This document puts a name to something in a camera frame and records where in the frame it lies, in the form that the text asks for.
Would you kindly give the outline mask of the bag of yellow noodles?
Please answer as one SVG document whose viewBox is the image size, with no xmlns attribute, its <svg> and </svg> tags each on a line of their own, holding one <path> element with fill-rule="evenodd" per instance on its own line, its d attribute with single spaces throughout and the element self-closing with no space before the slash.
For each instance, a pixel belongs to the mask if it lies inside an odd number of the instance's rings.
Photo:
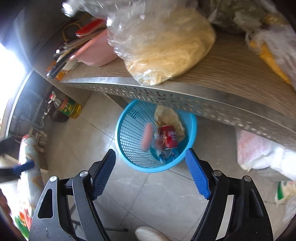
<svg viewBox="0 0 296 241">
<path fill-rule="evenodd" d="M 107 18 L 109 44 L 141 85 L 184 74 L 211 50 L 216 33 L 193 4 L 136 1 Z"/>
</svg>

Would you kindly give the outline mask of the dark greens in bag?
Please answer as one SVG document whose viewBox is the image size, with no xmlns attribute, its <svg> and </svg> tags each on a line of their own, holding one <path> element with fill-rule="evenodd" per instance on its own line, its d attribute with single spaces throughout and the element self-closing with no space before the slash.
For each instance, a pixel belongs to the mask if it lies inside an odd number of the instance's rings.
<svg viewBox="0 0 296 241">
<path fill-rule="evenodd" d="M 271 1 L 199 1 L 208 21 L 229 33 L 252 33 L 278 15 Z"/>
</svg>

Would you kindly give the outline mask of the blue plastic waste basket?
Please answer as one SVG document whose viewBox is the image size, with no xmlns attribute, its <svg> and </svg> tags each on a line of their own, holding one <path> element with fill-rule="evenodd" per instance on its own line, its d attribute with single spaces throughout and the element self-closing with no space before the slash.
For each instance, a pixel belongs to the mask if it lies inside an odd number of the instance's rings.
<svg viewBox="0 0 296 241">
<path fill-rule="evenodd" d="M 131 168 L 145 173 L 166 171 L 177 165 L 185 158 L 185 151 L 191 148 L 198 132 L 198 121 L 195 115 L 176 109 L 182 127 L 185 129 L 185 138 L 178 142 L 175 151 L 164 158 L 156 147 L 156 140 L 160 137 L 154 113 L 157 105 L 140 100 L 133 100 L 120 115 L 116 130 L 116 147 L 122 160 Z M 145 152 L 142 141 L 146 125 L 152 124 L 152 143 Z"/>
</svg>

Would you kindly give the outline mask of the clear bag red print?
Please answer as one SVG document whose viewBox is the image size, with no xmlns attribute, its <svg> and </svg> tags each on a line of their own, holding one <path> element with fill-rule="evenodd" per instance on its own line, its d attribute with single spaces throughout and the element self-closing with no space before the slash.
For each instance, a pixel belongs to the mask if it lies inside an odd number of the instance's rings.
<svg viewBox="0 0 296 241">
<path fill-rule="evenodd" d="M 152 148 L 156 151 L 157 156 L 159 156 L 163 151 L 161 135 L 159 135 L 156 132 L 154 132 L 154 135 L 152 138 Z"/>
</svg>

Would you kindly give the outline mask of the cooking oil bottle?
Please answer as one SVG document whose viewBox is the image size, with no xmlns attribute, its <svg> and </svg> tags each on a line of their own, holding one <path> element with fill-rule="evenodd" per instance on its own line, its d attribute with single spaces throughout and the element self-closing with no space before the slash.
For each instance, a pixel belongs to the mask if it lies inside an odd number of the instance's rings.
<svg viewBox="0 0 296 241">
<path fill-rule="evenodd" d="M 56 94 L 54 91 L 49 95 L 48 104 L 53 104 L 53 107 L 58 112 L 68 118 L 76 119 L 82 110 L 82 105 L 65 94 Z"/>
</svg>

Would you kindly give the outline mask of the white shoe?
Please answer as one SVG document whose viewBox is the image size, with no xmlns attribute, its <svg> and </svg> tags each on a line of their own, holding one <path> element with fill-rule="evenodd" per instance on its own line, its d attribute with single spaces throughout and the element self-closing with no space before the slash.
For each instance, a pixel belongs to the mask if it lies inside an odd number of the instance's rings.
<svg viewBox="0 0 296 241">
<path fill-rule="evenodd" d="M 169 241 L 163 233 L 148 226 L 140 226 L 134 233 L 139 241 Z"/>
</svg>

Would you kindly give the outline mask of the pink snack wrapper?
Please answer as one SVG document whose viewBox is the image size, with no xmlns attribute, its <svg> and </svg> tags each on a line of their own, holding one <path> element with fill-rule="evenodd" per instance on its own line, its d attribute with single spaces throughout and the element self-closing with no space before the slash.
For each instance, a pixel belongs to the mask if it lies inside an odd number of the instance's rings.
<svg viewBox="0 0 296 241">
<path fill-rule="evenodd" d="M 147 152 L 151 145 L 154 136 L 154 129 L 152 123 L 147 123 L 144 128 L 144 134 L 142 136 L 141 147 L 144 152 Z"/>
</svg>

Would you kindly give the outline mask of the pink white sack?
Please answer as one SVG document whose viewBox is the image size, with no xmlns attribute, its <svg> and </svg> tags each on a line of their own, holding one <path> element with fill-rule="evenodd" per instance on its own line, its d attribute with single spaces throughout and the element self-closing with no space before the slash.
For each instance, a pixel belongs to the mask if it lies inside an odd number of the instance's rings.
<svg viewBox="0 0 296 241">
<path fill-rule="evenodd" d="M 237 130 L 237 162 L 245 171 L 271 168 L 295 180 L 295 151 L 253 133 Z"/>
</svg>

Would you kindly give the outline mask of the orange seasoning packet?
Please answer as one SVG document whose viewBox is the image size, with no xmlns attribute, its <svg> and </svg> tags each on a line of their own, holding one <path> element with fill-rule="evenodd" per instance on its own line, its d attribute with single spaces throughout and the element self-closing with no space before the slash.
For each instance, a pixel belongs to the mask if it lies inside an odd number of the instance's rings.
<svg viewBox="0 0 296 241">
<path fill-rule="evenodd" d="M 66 66 L 66 62 L 57 63 L 55 60 L 47 68 L 46 77 L 48 79 L 57 79 L 58 81 L 62 80 L 66 72 L 63 71 L 63 68 Z"/>
</svg>

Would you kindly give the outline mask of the white plastic bag bundle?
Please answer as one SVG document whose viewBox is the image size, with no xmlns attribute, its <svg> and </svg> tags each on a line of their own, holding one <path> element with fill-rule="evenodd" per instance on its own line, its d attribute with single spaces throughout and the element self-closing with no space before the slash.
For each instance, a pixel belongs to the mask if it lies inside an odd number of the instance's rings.
<svg viewBox="0 0 296 241">
<path fill-rule="evenodd" d="M 295 87 L 295 32 L 290 25 L 271 25 L 247 35 L 246 42 L 275 74 Z"/>
</svg>

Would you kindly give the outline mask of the red drink can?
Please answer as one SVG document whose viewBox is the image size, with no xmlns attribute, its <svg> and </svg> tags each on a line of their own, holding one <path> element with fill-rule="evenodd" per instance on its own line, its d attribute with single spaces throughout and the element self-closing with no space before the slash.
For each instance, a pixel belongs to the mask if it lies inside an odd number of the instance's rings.
<svg viewBox="0 0 296 241">
<path fill-rule="evenodd" d="M 178 140 L 174 126 L 166 125 L 159 128 L 163 150 L 175 149 L 178 147 Z"/>
</svg>

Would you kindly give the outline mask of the black handled knife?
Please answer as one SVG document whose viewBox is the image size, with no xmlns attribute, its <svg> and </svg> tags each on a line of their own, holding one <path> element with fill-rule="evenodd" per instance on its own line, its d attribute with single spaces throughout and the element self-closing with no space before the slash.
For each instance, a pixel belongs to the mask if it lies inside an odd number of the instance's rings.
<svg viewBox="0 0 296 241">
<path fill-rule="evenodd" d="M 54 54 L 54 60 L 57 63 L 66 62 L 66 66 L 63 68 L 63 71 L 68 73 L 70 70 L 73 70 L 79 63 L 82 63 L 78 59 L 78 56 L 84 51 L 84 46 L 86 43 L 73 45 L 73 46 L 64 46 L 63 49 L 57 49 Z"/>
</svg>

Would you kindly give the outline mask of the yellow paper bag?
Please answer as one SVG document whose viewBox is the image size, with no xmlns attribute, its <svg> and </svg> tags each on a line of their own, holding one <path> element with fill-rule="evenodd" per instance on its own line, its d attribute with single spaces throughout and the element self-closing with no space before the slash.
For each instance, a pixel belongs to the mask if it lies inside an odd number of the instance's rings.
<svg viewBox="0 0 296 241">
<path fill-rule="evenodd" d="M 186 137 L 185 127 L 181 123 L 179 115 L 172 108 L 157 105 L 154 112 L 154 119 L 158 127 L 173 126 L 176 132 L 177 141 L 180 143 Z"/>
</svg>

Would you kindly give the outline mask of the dark soy sauce jug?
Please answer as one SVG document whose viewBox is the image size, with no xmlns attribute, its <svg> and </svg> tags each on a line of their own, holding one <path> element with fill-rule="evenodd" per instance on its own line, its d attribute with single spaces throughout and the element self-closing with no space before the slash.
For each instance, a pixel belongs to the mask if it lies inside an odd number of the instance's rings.
<svg viewBox="0 0 296 241">
<path fill-rule="evenodd" d="M 67 120 L 69 120 L 69 117 L 59 110 L 62 100 L 62 95 L 56 95 L 54 92 L 52 92 L 49 95 L 49 100 L 45 106 L 44 114 L 52 121 L 57 123 L 65 123 Z"/>
</svg>

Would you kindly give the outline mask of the pink plastic basin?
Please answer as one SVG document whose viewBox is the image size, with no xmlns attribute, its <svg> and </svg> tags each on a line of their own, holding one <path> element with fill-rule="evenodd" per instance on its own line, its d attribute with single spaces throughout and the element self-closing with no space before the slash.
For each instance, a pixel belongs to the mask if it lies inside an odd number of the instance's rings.
<svg viewBox="0 0 296 241">
<path fill-rule="evenodd" d="M 69 60 L 77 60 L 92 67 L 101 67 L 117 58 L 114 48 L 108 43 L 107 30 L 103 30 L 77 50 Z"/>
</svg>

